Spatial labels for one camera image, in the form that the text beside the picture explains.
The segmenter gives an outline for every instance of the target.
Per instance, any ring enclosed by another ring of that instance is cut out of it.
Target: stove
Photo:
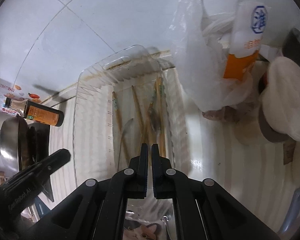
[[[32,153],[32,160],[34,162],[39,162],[49,156],[50,126],[39,122],[29,124],[28,126],[28,152]],[[43,194],[54,202],[50,178],[42,186]]]

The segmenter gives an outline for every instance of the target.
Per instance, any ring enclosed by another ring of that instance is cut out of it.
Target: frying pan
[[[17,173],[31,165],[28,151],[28,124],[20,115],[5,120],[0,130],[0,154],[3,165]]]

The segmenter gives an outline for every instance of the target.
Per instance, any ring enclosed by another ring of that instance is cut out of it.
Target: sauce bottle
[[[29,99],[20,102],[7,98],[5,107],[18,111],[21,117],[25,119],[48,125],[61,126],[64,120],[64,113],[62,111],[40,105]]]

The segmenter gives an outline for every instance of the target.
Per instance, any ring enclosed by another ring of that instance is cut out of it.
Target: chopstick
[[[164,125],[163,125],[163,113],[162,113],[162,77],[158,77],[156,74],[156,90],[157,90],[157,102],[159,108],[159,117],[161,123],[161,130],[159,135],[159,152],[162,157],[166,157],[166,147],[164,138]]]
[[[140,126],[140,131],[143,131],[142,114],[141,114],[139,100],[138,100],[138,97],[137,97],[137,93],[136,93],[136,91],[134,89],[134,86],[131,86],[131,90],[132,90],[132,94],[133,94],[134,106],[135,106],[136,112],[137,112],[137,117],[138,117],[138,122],[139,122],[139,126]]]
[[[140,140],[140,147],[138,148],[138,151],[141,149],[142,143],[144,143],[145,140],[146,140],[146,135],[147,135],[146,132],[147,131],[148,131],[148,136],[149,136],[149,144],[155,143],[155,140],[153,139],[152,129],[151,129],[151,126],[150,126],[150,118],[149,118],[149,114],[148,114],[149,110],[151,110],[151,108],[153,107],[153,103],[154,103],[154,99],[155,99],[155,95],[156,95],[156,89],[155,88],[156,88],[156,82],[154,83],[154,86],[153,86],[151,102],[149,104],[148,109],[146,109],[146,121],[145,121],[145,125],[143,127],[141,140]]]
[[[122,118],[121,118],[121,113],[120,113],[120,110],[118,107],[117,96],[114,91],[112,92],[112,100],[113,100],[113,105],[114,105],[115,117],[117,119],[118,130],[119,130],[120,134],[122,134]],[[122,137],[122,146],[123,146],[123,152],[124,152],[124,156],[126,158],[126,162],[129,165],[130,159],[129,159],[127,144],[126,144],[124,137]]]

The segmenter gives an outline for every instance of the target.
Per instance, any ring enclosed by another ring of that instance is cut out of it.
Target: kitchen counter
[[[169,75],[177,76],[177,73],[175,69],[168,71],[165,74],[169,82]],[[187,137],[184,145],[179,147],[186,150],[174,153],[175,168],[192,179],[214,179],[278,232],[298,188],[292,181],[292,163],[283,165],[282,144],[240,144],[234,137],[232,123],[205,119],[179,83],[174,84],[173,89],[179,90],[181,95],[179,107],[184,112],[184,120],[181,121],[186,127]],[[65,121],[61,127],[51,127],[50,154],[60,148],[66,148],[73,154],[74,98],[57,105],[57,108],[65,112]],[[55,199],[52,206],[76,188],[73,158],[52,174],[51,185]]]

